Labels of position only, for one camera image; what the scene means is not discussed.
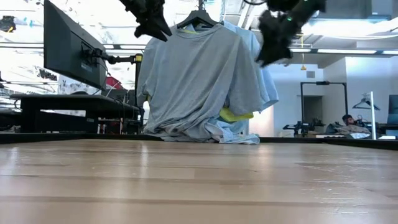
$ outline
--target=wood grain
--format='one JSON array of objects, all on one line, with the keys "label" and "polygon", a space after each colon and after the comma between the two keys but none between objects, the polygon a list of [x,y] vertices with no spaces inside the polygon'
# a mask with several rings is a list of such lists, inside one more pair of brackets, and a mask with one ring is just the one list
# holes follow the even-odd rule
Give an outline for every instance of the wood grain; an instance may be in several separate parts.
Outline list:
[{"label": "wood grain", "polygon": [[326,144],[0,146],[0,223],[395,223],[398,153]]}]

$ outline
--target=red object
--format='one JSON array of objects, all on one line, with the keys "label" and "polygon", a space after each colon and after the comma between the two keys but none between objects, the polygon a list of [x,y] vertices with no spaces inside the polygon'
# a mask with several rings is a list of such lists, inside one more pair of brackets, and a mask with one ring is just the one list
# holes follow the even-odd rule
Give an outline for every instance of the red object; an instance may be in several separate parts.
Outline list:
[{"label": "red object", "polygon": [[123,90],[123,86],[119,82],[119,80],[113,78],[113,77],[106,77],[106,87],[107,88],[115,88],[117,90]]}]

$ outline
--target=clothes hanger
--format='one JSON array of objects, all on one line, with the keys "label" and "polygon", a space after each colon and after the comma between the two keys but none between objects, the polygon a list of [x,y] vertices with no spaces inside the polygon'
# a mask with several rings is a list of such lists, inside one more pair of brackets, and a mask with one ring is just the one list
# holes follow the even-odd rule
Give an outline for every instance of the clothes hanger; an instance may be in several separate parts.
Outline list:
[{"label": "clothes hanger", "polygon": [[215,26],[218,22],[211,19],[209,14],[206,12],[206,9],[202,8],[205,1],[206,0],[199,0],[198,10],[192,11],[184,21],[177,24],[177,28],[181,29],[189,24],[193,24],[195,27],[201,23],[209,27]]},{"label": "clothes hanger", "polygon": [[[370,106],[371,106],[371,101],[370,101],[369,97],[364,96],[364,98],[362,98],[361,102],[359,102],[359,103],[357,103],[357,104],[355,104],[353,106],[353,109],[367,109],[367,110],[370,110],[371,109]],[[374,106],[375,110],[377,110],[377,111],[380,110],[380,108],[378,106],[376,106],[376,105],[373,105],[373,106]]]}]

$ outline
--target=yellow cloth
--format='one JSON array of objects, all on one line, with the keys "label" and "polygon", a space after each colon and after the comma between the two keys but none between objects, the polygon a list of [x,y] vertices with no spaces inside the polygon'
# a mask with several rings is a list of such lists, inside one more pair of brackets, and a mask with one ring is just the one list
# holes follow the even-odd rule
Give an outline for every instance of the yellow cloth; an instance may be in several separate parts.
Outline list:
[{"label": "yellow cloth", "polygon": [[197,34],[197,32],[195,32],[195,31],[190,31],[190,30],[186,30],[186,29],[181,29],[181,30],[188,34]]},{"label": "yellow cloth", "polygon": [[220,117],[222,117],[227,122],[234,122],[234,121],[240,121],[243,119],[251,119],[254,117],[254,115],[253,115],[253,113],[248,113],[248,114],[236,116],[232,113],[232,111],[229,108],[223,108],[220,111]]}]

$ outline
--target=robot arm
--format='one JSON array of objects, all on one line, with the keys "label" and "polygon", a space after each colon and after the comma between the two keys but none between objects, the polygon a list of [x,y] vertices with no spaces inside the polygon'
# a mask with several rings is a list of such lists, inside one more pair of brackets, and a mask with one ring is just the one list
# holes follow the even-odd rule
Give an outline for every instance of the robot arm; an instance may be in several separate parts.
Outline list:
[{"label": "robot arm", "polygon": [[142,34],[155,37],[159,40],[167,41],[166,36],[172,35],[169,26],[163,16],[164,0],[120,0],[137,18],[140,25],[134,35],[138,38]]},{"label": "robot arm", "polygon": [[[142,34],[167,41],[166,35],[172,35],[163,16],[164,0],[120,0],[137,18],[140,26],[134,35]],[[291,58],[289,46],[294,36],[300,32],[301,27],[317,11],[325,12],[326,0],[267,0],[269,10],[262,13],[259,18],[259,29],[264,41],[257,61],[264,67],[282,58]],[[271,11],[285,12],[278,18],[271,16]]]}]

